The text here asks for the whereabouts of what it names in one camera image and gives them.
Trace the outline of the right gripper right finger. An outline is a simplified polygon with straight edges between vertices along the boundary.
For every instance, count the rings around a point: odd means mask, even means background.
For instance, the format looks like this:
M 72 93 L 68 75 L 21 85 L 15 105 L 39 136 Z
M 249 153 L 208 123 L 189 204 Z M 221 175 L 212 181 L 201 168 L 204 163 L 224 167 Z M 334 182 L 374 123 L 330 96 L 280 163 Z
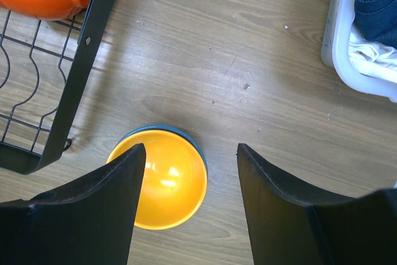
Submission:
M 396 189 L 353 198 L 314 186 L 237 149 L 255 264 L 395 264 Z

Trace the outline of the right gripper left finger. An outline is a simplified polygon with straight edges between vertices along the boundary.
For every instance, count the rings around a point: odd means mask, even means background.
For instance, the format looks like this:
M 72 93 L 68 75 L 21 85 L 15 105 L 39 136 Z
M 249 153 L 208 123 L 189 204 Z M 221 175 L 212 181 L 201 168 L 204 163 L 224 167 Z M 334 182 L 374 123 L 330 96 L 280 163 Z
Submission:
M 126 264 L 146 150 L 30 200 L 1 203 L 1 264 Z

